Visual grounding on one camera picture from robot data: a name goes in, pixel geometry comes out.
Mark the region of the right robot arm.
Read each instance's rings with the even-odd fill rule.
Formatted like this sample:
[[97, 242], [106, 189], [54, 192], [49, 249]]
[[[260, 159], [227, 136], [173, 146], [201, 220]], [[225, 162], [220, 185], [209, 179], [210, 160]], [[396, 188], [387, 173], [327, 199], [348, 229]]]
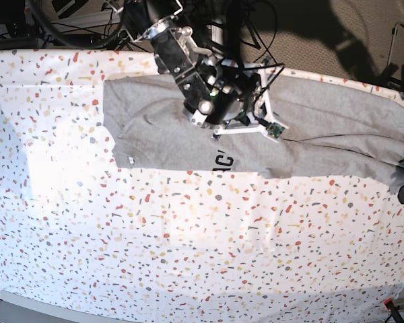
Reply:
[[148, 41], [160, 74], [169, 74], [184, 96], [191, 124], [225, 135], [259, 133], [277, 141], [288, 129], [275, 115], [269, 88], [284, 70], [281, 63], [245, 63], [240, 53], [244, 6], [228, 1], [219, 22], [192, 22], [180, 1], [123, 1], [109, 6], [131, 42]]

